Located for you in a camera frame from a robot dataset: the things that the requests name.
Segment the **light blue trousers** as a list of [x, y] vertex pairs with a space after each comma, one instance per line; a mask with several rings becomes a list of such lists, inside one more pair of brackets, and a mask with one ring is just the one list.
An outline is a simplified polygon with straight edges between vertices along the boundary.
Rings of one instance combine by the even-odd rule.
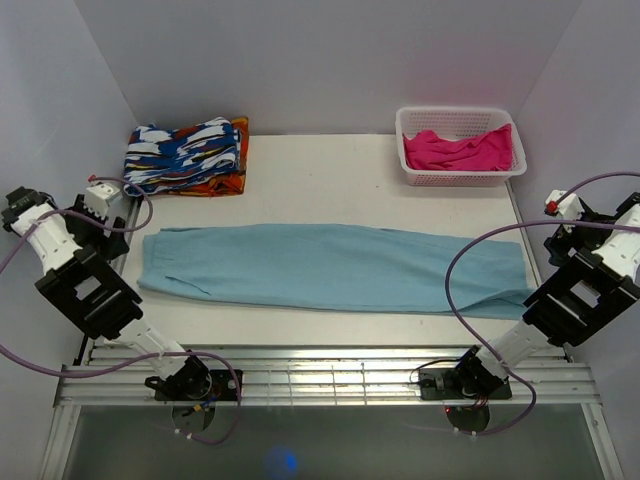
[[342, 224], [163, 229], [140, 287], [221, 303], [517, 319], [531, 294], [519, 244]]

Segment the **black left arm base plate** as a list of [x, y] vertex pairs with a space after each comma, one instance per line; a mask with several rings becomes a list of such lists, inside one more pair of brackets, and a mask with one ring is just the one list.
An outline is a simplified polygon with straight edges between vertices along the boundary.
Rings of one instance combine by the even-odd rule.
[[236, 401], [238, 387], [242, 386], [243, 371], [235, 369], [237, 379], [228, 370], [209, 369], [188, 375], [180, 373], [162, 379], [151, 376], [145, 379], [144, 385], [154, 391], [156, 401]]

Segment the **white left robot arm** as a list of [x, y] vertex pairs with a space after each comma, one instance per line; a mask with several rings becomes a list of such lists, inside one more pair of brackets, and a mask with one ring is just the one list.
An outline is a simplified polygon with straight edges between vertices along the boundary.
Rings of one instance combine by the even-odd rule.
[[7, 194], [6, 231], [25, 239], [41, 262], [39, 293], [86, 337], [106, 339], [145, 357], [145, 381], [158, 400], [200, 400], [213, 391], [206, 365], [143, 317], [141, 297], [111, 263], [128, 253], [126, 221], [109, 212], [118, 186], [98, 179], [64, 211], [47, 193], [19, 187]]

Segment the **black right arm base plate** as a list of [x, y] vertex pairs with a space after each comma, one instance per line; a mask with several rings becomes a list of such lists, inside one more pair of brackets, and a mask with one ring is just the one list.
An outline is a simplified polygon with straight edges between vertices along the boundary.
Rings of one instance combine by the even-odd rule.
[[495, 376], [477, 377], [457, 368], [418, 369], [417, 385], [422, 400], [509, 400], [509, 381]]

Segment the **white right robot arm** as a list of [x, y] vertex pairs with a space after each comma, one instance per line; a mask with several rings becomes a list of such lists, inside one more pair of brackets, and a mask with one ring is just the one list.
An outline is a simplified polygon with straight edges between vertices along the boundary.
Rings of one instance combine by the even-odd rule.
[[550, 347], [581, 345], [639, 299], [638, 193], [603, 215], [576, 194], [554, 190], [545, 212], [564, 222], [544, 242], [556, 271], [525, 300], [513, 328], [472, 347], [450, 372], [464, 397], [490, 397], [507, 383], [508, 368]]

